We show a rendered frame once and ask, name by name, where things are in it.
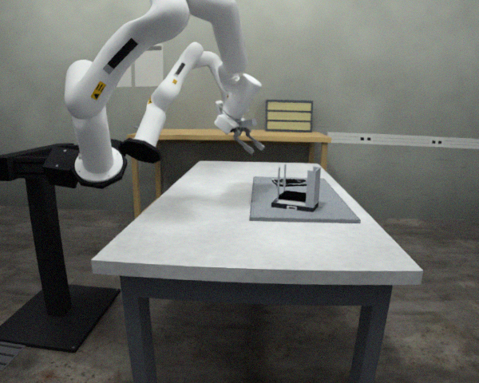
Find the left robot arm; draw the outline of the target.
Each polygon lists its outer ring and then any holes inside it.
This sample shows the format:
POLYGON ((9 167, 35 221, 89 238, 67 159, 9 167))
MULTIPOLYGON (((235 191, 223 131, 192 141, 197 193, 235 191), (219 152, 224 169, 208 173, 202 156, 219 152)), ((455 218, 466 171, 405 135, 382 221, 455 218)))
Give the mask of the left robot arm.
POLYGON ((156 146, 166 120, 166 110, 177 98, 180 88, 192 68, 196 69, 207 66, 211 70, 212 75, 220 88, 222 99, 225 104, 228 99, 228 94, 220 85, 220 79, 217 72, 220 63, 221 60, 215 53, 208 51, 204 52, 201 44, 197 42, 191 43, 180 55, 179 60, 173 66, 168 76, 149 98, 146 112, 140 127, 138 128, 137 134, 133 139, 140 138, 140 140, 145 140, 153 146, 156 146))

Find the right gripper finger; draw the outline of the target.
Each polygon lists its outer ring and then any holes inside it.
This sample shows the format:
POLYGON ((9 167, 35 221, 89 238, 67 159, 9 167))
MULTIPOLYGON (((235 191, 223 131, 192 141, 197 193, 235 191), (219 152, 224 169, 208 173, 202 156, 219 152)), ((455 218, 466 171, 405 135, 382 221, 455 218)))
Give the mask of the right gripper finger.
POLYGON ((235 130, 233 130, 233 132, 235 133, 234 136, 233 136, 234 139, 237 140, 239 143, 241 143, 243 145, 243 148, 245 148, 247 151, 249 151, 251 154, 253 154, 255 152, 255 150, 252 147, 250 147, 248 144, 245 144, 241 139, 239 139, 239 136, 242 134, 240 129, 241 129, 241 127, 238 127, 235 130))
POLYGON ((255 142, 254 145, 255 145, 257 148, 259 148, 260 150, 263 150, 263 149, 265 148, 265 146, 264 146, 263 144, 261 144, 258 140, 256 140, 254 137, 252 137, 252 136, 250 135, 250 133, 251 133, 251 131, 252 131, 250 128, 243 128, 243 127, 242 127, 242 128, 240 129, 240 131, 241 131, 241 132, 246 132, 246 136, 255 142))

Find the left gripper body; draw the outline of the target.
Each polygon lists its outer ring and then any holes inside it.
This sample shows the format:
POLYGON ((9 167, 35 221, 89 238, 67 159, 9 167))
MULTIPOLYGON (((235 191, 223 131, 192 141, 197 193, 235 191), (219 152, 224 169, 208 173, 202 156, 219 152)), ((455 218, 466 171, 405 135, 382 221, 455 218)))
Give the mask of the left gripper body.
MULTIPOLYGON (((223 103, 223 102, 222 102, 222 101, 216 101, 215 103, 217 104, 217 105, 216 105, 217 116, 222 115, 223 112, 222 112, 222 110, 219 109, 218 104, 219 104, 219 103, 223 103)), ((223 105, 224 105, 224 103, 223 103, 223 105)))

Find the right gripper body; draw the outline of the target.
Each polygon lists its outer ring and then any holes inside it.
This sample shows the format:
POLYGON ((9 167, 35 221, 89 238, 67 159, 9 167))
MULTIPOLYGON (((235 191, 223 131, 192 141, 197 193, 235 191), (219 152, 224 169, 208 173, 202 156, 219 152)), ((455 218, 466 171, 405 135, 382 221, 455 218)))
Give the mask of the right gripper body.
POLYGON ((238 123, 235 121, 238 119, 230 117, 224 110, 222 110, 222 112, 224 114, 219 115, 215 121, 215 125, 219 127, 221 130, 223 130, 226 133, 230 133, 230 132, 233 132, 235 128, 243 127, 242 122, 238 123))

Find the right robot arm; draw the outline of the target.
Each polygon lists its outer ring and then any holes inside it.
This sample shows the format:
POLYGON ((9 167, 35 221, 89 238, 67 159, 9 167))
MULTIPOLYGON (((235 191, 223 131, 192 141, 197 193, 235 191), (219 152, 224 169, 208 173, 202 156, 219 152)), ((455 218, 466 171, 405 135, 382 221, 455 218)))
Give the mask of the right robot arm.
POLYGON ((111 146, 105 105, 129 66, 147 49, 178 36, 190 14, 212 24, 222 60, 217 72, 229 95, 223 110, 239 119, 235 121, 242 122, 243 128, 257 125, 256 118, 241 120, 261 84, 247 74, 240 78, 237 74, 247 68, 247 51, 236 0, 149 1, 149 12, 125 23, 93 62, 75 61, 67 71, 65 106, 80 149, 75 169, 83 180, 104 182, 121 170, 123 160, 111 146))

